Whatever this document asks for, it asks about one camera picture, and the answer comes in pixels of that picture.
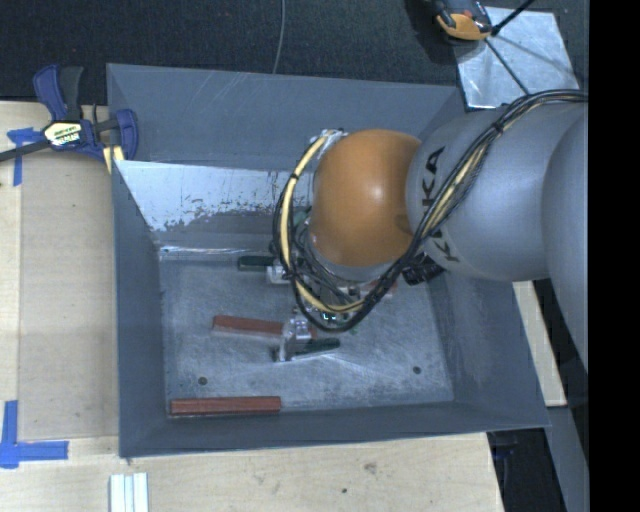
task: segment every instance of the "clamp handle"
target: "clamp handle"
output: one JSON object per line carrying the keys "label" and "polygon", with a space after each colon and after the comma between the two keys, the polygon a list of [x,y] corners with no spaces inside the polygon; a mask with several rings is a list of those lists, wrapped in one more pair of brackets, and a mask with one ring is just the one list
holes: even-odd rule
{"label": "clamp handle", "polygon": [[78,105],[78,87],[84,68],[70,66],[60,68],[50,64],[38,71],[33,77],[33,88],[38,101],[42,103],[52,121],[77,120],[82,118]]}

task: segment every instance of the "yellow cable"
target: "yellow cable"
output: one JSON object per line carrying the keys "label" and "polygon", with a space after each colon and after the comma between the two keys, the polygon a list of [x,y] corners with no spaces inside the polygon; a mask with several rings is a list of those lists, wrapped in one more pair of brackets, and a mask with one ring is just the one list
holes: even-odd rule
{"label": "yellow cable", "polygon": [[[280,246],[282,248],[282,256],[287,267],[290,267],[289,231],[287,229],[287,222],[289,219],[289,207],[292,202],[293,191],[298,183],[298,178],[304,171],[309,161],[313,158],[313,156],[316,154],[318,149],[320,149],[320,147],[324,145],[324,143],[328,139],[328,136],[331,135],[332,133],[333,132],[329,132],[326,135],[319,137],[318,140],[316,140],[307,149],[307,151],[304,153],[304,155],[300,159],[300,162],[298,163],[298,165],[293,171],[293,176],[295,176],[295,178],[290,178],[289,181],[287,181],[287,184],[285,185],[283,199],[282,199],[282,212],[280,215]],[[322,302],[321,300],[313,296],[311,293],[309,293],[309,291],[305,287],[303,287],[298,281],[296,281],[295,284],[300,295],[312,306],[318,308],[321,311],[330,312],[330,313],[350,313],[360,309],[360,307],[364,303],[364,301],[361,299],[356,302],[353,302],[352,304],[347,304],[347,305],[325,304],[324,302]]]}

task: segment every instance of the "small black object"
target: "small black object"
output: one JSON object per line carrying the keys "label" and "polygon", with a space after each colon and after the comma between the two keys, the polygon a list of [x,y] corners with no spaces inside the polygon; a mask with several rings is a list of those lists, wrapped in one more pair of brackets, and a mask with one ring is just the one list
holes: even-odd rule
{"label": "small black object", "polygon": [[427,254],[418,254],[407,267],[402,270],[402,277],[409,286],[430,281],[444,272],[444,268],[433,261]]}

